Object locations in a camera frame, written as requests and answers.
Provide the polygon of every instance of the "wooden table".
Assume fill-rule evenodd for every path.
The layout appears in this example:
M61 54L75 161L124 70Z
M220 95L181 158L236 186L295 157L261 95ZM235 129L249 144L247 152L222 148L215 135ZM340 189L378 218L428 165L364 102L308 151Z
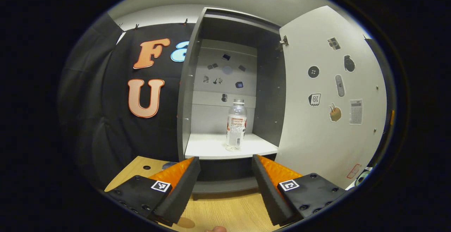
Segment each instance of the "wooden table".
M138 156L108 184L105 191L135 175L149 177L161 171L165 163L167 161ZM146 170L144 166L150 166L150 169ZM214 226L223 226L227 232L270 232L280 228L271 224L258 189L196 195L196 200L191 195L179 223L170 228L180 232L204 232Z

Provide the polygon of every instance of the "plastic water bottle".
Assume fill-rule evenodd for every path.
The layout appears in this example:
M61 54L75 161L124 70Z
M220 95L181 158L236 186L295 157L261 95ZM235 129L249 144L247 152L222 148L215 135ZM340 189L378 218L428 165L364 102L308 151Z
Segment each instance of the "plastic water bottle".
M227 119L227 133L225 135L227 150L237 151L241 149L246 131L247 115L244 99L234 99Z

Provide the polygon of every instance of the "blue letter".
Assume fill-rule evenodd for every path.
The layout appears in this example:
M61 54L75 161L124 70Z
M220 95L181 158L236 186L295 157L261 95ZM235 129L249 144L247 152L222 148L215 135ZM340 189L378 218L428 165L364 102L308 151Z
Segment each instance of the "blue letter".
M185 55L186 55L187 49L182 49L182 48L185 47L185 46L188 46L188 43L190 43L190 41L181 42L181 43L179 43L179 44L177 44L175 46L177 48L177 50L175 50L171 54L171 59L174 62L183 62L183 61L185 61Z

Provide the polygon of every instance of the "door hinge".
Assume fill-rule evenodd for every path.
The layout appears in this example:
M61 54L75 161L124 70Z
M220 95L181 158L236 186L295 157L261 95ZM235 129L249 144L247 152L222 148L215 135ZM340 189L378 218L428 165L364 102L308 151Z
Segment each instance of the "door hinge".
M283 44L288 45L288 39L286 36L283 36L283 40L279 41L279 45L277 46L276 49L278 49L279 51L283 51Z

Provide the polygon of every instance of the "white shelf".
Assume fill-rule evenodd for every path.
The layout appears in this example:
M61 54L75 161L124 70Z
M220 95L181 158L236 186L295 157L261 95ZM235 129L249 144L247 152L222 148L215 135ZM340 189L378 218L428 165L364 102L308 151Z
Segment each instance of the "white shelf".
M256 136L246 134L241 150L230 152L226 150L226 134L196 134L191 133L185 151L185 158L194 156L200 160L224 160L252 157L254 154L267 155L277 153L277 146Z

